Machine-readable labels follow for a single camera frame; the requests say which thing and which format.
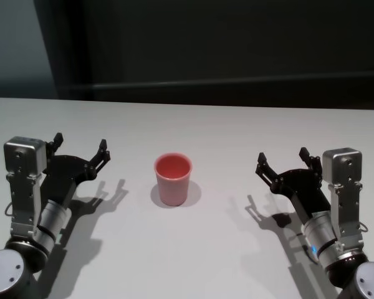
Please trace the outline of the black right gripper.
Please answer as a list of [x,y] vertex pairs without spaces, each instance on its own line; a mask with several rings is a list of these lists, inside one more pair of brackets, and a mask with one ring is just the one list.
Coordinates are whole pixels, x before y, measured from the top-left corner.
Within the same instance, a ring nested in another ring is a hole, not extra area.
[[277,174],[263,152],[257,158],[256,174],[271,192],[287,197],[299,218],[313,218],[317,212],[329,211],[330,204],[321,191],[322,164],[319,156],[311,156],[301,147],[299,157],[309,169],[293,169]]

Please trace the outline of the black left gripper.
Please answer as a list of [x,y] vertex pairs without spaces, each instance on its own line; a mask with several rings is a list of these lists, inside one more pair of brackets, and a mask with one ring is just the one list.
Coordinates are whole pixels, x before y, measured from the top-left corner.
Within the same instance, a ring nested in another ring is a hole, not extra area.
[[107,141],[102,139],[96,155],[90,160],[76,156],[55,155],[63,143],[63,135],[58,132],[54,139],[46,143],[46,157],[50,159],[42,183],[42,202],[70,204],[79,184],[94,180],[101,169],[110,161]]

